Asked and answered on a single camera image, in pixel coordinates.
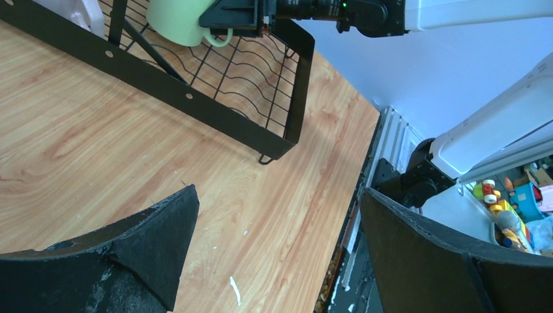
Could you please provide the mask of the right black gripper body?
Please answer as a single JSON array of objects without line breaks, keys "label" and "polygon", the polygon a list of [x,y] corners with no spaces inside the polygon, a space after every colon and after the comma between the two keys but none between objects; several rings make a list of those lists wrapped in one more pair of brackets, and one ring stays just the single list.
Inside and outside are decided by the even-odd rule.
[{"label": "right black gripper body", "polygon": [[405,6],[405,1],[268,1],[260,34],[272,33],[277,20],[321,20],[335,22],[339,33],[354,27],[369,38],[402,36],[406,34]]}]

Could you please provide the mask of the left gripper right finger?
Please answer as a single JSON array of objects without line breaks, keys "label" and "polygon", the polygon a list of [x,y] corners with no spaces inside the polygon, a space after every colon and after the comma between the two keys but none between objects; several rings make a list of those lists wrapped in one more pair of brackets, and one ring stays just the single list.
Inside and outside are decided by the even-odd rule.
[{"label": "left gripper right finger", "polygon": [[551,312],[552,259],[494,245],[374,189],[360,211],[385,312]]}]

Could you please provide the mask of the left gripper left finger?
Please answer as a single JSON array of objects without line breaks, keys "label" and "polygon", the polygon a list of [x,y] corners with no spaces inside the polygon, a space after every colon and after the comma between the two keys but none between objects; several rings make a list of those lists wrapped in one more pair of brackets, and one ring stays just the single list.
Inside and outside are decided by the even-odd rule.
[{"label": "left gripper left finger", "polygon": [[2,254],[1,311],[172,311],[199,207],[189,185],[44,250]]}]

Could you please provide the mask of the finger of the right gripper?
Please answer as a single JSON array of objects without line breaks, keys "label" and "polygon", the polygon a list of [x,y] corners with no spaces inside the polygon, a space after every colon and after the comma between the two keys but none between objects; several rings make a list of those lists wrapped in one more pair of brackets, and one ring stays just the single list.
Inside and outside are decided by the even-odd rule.
[{"label": "finger of the right gripper", "polygon": [[218,0],[199,17],[199,25],[215,33],[231,29],[240,37],[260,36],[260,2],[256,0]]}]

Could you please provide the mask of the green handled cream mug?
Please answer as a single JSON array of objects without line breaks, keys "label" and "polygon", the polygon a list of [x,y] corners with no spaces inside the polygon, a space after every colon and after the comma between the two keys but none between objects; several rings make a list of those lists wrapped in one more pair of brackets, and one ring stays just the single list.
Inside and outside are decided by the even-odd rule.
[{"label": "green handled cream mug", "polygon": [[146,19],[159,35],[181,46],[196,47],[205,40],[221,48],[230,43],[233,30],[227,30],[225,40],[218,40],[209,28],[199,25],[200,16],[214,3],[212,0],[150,0]]}]

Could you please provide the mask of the black wire dish rack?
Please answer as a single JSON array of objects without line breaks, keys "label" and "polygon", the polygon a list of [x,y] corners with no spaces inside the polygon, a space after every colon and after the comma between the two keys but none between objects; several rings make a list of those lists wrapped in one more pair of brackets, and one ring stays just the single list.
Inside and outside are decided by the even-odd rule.
[{"label": "black wire dish rack", "polygon": [[2,1],[1,19],[213,127],[268,164],[298,142],[314,38],[290,20],[265,38],[225,48],[164,41],[145,19],[147,1],[97,1],[100,34],[35,1]]}]

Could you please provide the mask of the pink mug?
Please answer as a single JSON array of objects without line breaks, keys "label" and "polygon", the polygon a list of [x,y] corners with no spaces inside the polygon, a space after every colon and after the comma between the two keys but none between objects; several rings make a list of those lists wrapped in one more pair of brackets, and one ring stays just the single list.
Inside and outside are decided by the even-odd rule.
[{"label": "pink mug", "polygon": [[104,15],[97,0],[36,0],[36,3],[103,38]]}]

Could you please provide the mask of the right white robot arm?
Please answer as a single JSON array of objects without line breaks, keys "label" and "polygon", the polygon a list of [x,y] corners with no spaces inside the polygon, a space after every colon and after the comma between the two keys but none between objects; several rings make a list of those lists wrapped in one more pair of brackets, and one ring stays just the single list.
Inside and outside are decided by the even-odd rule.
[{"label": "right white robot arm", "polygon": [[460,114],[457,126],[416,147],[405,173],[377,185],[392,200],[419,207],[547,121],[550,110],[523,117],[504,135],[491,135],[495,123],[524,106],[545,109],[552,76],[532,70],[516,79],[506,70],[489,71],[476,57],[482,54],[489,61],[507,43],[502,33],[484,42],[482,32],[490,24],[551,16],[551,1],[215,1],[198,21],[206,29],[255,37],[271,31],[277,20],[333,21],[339,33],[356,28],[368,38],[409,34],[422,38],[427,31],[456,26],[478,31],[477,38],[463,44],[460,52],[441,49],[436,53],[436,59],[449,61],[449,66],[439,67],[422,55],[397,65],[407,74],[401,91],[423,106],[426,121],[439,121],[445,113],[438,102],[452,105],[452,112]]}]

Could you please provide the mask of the colourful toys pile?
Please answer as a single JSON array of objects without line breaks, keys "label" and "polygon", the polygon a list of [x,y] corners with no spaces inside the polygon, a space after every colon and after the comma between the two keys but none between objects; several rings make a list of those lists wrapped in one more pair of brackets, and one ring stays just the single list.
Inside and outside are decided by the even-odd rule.
[{"label": "colourful toys pile", "polygon": [[552,179],[533,164],[477,180],[473,196],[493,221],[496,244],[552,256]]}]

